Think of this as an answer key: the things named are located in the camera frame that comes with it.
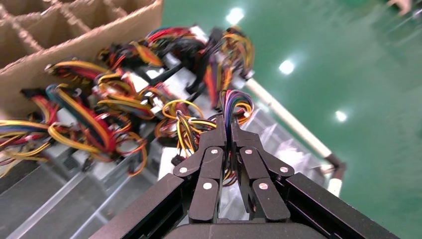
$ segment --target cable connector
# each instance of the cable connector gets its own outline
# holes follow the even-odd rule
[[[179,165],[181,162],[185,161],[185,158],[180,156],[180,155],[176,155],[174,158],[172,158],[172,164],[176,167],[177,165]]]

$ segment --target black plastic part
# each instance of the black plastic part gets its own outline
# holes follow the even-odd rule
[[[232,156],[237,155],[244,147],[255,148],[273,182],[283,180],[295,173],[292,166],[264,150],[258,134],[241,130],[237,121],[231,123],[231,140],[233,142],[231,149]],[[282,167],[286,168],[287,172],[281,171]]]
[[[36,111],[34,111],[34,112],[32,112],[32,113],[28,114],[28,119],[30,119],[30,118],[31,118],[31,116],[32,116],[32,118],[33,118],[35,121],[42,121],[42,116],[40,115],[40,113],[38,113],[38,112],[36,112]]]
[[[252,190],[256,199],[255,218],[265,218],[267,222],[285,222],[290,218],[286,204],[269,177],[255,180]]]
[[[292,220],[309,225],[327,238],[397,239],[398,237],[301,173],[284,182],[282,194]]]
[[[90,158],[85,159],[84,165],[82,166],[82,172],[88,172],[93,165],[93,162]]]
[[[331,163],[334,167],[334,173],[331,178],[342,180],[344,173],[346,172],[346,163],[340,161],[340,159],[333,153],[325,157],[325,160]]]
[[[180,155],[176,155],[176,156],[174,156],[174,158],[172,158],[172,164],[174,165],[174,166],[177,166],[177,165],[179,165],[181,162],[183,162],[185,160],[185,158],[183,158],[182,156],[180,156]]]
[[[199,178],[189,208],[189,223],[216,223],[218,205],[218,183],[213,179]]]
[[[162,145],[163,147],[175,148],[177,146],[177,140],[175,138],[159,137],[157,140],[158,140],[158,143]]]
[[[172,230],[165,239],[324,239],[314,229],[295,223],[188,224]]]
[[[218,116],[216,119],[217,128],[208,132],[201,134],[201,140],[199,141],[198,150],[190,156],[187,160],[183,161],[181,164],[177,165],[173,169],[173,174],[186,179],[188,176],[196,174],[198,177],[198,172],[201,167],[201,163],[204,157],[205,150],[209,147],[220,147],[225,151],[227,145],[224,120],[221,116]],[[186,168],[186,172],[180,172],[180,168]]]

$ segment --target black connector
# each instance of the black connector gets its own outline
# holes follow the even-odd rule
[[[183,162],[185,160],[184,157],[180,156],[180,155],[176,155],[174,158],[172,158],[172,164],[176,167],[177,165],[179,165],[181,162]]]
[[[34,111],[27,115],[28,119],[32,119],[32,121],[42,121],[42,116],[40,113]]]
[[[163,147],[175,148],[177,146],[177,140],[175,138],[170,137],[159,137],[158,143],[161,144]]]
[[[31,99],[34,96],[44,96],[47,97],[47,93],[42,88],[32,88],[32,89],[21,89],[20,93],[25,96],[27,99]]]
[[[92,168],[92,165],[93,161],[90,158],[87,158],[82,166],[82,172],[88,172]]]

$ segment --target metal pin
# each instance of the metal pin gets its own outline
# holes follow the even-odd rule
[[[281,167],[280,171],[282,171],[283,173],[287,173],[289,171],[289,169],[286,168],[286,167]]]
[[[266,189],[268,189],[268,184],[266,184],[266,183],[260,183],[259,184],[259,188],[262,189],[262,190],[266,190]]]
[[[205,190],[208,190],[208,189],[212,188],[212,184],[211,183],[204,183],[203,188]]]

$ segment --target cardboard compartment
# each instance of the cardboard compartment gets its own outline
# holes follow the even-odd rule
[[[114,6],[121,8],[127,14],[148,6],[154,2],[154,0],[110,0]]]
[[[66,17],[60,12],[54,11],[52,13],[51,11],[57,7],[49,8],[44,14],[33,13],[11,18],[28,31],[30,30],[33,37],[40,44],[43,44],[45,48],[73,37],[69,36],[71,34],[65,35],[66,37],[61,36],[64,33],[59,31],[63,29],[55,29],[57,25],[61,28],[66,28],[68,31],[76,29],[75,32],[77,34],[74,34],[74,36],[81,35],[84,32],[81,29],[88,29],[87,33],[63,44],[40,50],[0,69],[0,82],[5,86],[1,88],[2,90],[0,89],[0,102],[3,103],[0,104],[0,119],[25,119],[28,113],[37,110],[35,104],[29,104],[29,101],[19,93],[22,88],[45,88],[50,84],[68,82],[66,79],[60,79],[45,73],[44,68],[46,65],[57,63],[70,56],[77,56],[87,61],[95,61],[98,51],[110,46],[111,43],[140,39],[158,28],[161,25],[163,12],[162,0],[156,0],[133,14],[89,31],[88,27],[83,27],[80,20],[71,13],[66,13],[64,9],[61,9],[61,12],[65,12],[64,15]],[[80,27],[72,28],[76,22]],[[52,38],[52,35],[56,38],[61,37],[61,40],[57,42],[47,41]],[[13,48],[17,44],[16,41],[7,42],[7,48],[2,48],[4,49],[3,53],[10,52],[9,48]]]
[[[38,44],[50,48],[87,32],[77,21],[70,21],[58,8],[50,8],[43,14],[30,14],[16,19]]]
[[[125,15],[103,0],[77,0],[64,6],[91,29],[106,25]]]
[[[0,0],[0,4],[15,16],[42,12],[51,6],[50,0]]]
[[[25,36],[19,35],[10,22],[0,20],[0,68],[32,53],[37,52],[27,41]]]

